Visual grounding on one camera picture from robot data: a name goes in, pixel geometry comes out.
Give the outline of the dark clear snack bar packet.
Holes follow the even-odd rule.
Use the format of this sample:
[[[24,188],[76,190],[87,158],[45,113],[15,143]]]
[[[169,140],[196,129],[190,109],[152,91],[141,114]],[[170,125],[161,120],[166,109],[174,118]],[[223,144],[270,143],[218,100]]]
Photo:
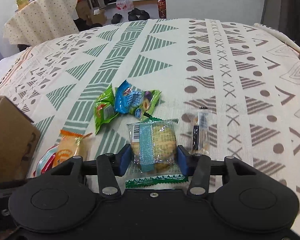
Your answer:
[[[209,154],[210,142],[208,117],[209,110],[207,109],[207,107],[200,107],[192,114],[191,153],[193,155]]]

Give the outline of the round cookie clear packet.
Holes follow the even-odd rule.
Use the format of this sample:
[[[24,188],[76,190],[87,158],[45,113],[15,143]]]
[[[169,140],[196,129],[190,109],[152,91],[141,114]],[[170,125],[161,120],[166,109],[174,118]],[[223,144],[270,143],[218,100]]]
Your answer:
[[[141,172],[163,172],[174,164],[177,155],[177,119],[128,124],[133,163]]]

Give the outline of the orange biscuit packet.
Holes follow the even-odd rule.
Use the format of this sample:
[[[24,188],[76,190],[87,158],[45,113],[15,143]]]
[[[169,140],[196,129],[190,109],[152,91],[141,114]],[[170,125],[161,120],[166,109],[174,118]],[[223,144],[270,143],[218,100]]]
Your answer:
[[[87,159],[89,151],[87,139],[92,133],[83,135],[62,129],[60,134],[62,138],[57,147],[52,168],[75,156],[80,156],[83,160]]]

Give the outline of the green snack packet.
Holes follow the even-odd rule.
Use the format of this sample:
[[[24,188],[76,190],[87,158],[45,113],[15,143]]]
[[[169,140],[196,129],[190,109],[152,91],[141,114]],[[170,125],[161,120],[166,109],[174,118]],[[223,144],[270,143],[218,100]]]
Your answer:
[[[112,84],[94,102],[95,134],[97,134],[103,124],[108,124],[118,113],[114,109],[115,95]]]

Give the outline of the blue green candy packet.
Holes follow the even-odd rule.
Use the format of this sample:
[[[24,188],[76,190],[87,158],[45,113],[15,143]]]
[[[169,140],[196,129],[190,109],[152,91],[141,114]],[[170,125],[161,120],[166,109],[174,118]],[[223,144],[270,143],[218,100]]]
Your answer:
[[[130,114],[144,121],[153,114],[160,101],[159,90],[138,90],[126,80],[115,88],[114,110],[120,114]]]

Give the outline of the brown cardboard box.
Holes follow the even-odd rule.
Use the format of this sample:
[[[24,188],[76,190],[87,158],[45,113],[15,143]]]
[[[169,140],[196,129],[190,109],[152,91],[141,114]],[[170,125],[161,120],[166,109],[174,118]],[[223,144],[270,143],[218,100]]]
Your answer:
[[[26,178],[39,138],[33,121],[0,96],[0,183]]]

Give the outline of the black slippers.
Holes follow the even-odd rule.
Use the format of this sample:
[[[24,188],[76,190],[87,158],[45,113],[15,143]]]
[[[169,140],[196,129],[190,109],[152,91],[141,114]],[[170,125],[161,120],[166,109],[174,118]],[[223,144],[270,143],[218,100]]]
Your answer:
[[[121,22],[123,16],[121,14],[115,14],[111,19],[111,24],[118,24]],[[145,10],[134,8],[128,12],[129,21],[146,21],[150,19],[150,15]]]

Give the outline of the red drink bottle on floor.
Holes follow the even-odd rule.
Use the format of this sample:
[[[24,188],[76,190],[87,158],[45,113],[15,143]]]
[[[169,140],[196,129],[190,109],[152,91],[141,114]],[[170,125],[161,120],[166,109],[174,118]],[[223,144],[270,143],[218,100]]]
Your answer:
[[[158,0],[159,18],[166,18],[166,0]]]

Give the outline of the round table with dotted cloth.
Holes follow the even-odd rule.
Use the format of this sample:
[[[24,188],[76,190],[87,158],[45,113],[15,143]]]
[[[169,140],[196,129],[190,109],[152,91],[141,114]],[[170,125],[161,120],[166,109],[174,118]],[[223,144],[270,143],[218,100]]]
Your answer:
[[[35,0],[16,12],[4,25],[3,38],[10,44],[36,46],[79,33],[73,13],[77,0]]]

